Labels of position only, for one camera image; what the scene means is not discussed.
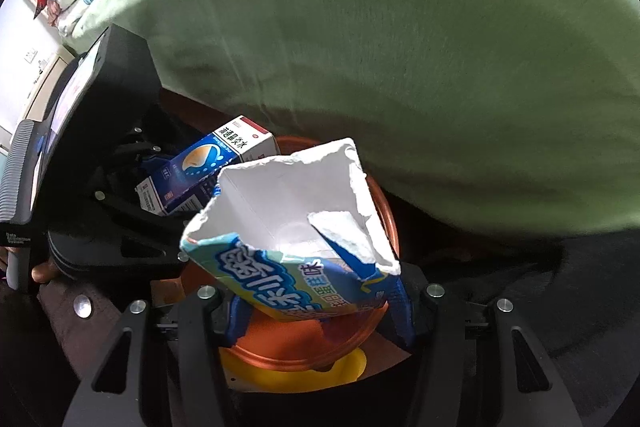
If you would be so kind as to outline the person's left hand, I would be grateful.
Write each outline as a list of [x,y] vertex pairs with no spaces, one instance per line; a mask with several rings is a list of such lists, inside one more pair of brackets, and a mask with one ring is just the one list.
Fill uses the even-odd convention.
[[49,258],[46,262],[39,263],[32,268],[30,275],[32,280],[37,284],[47,284],[50,280],[60,274],[60,269],[56,265],[52,258]]

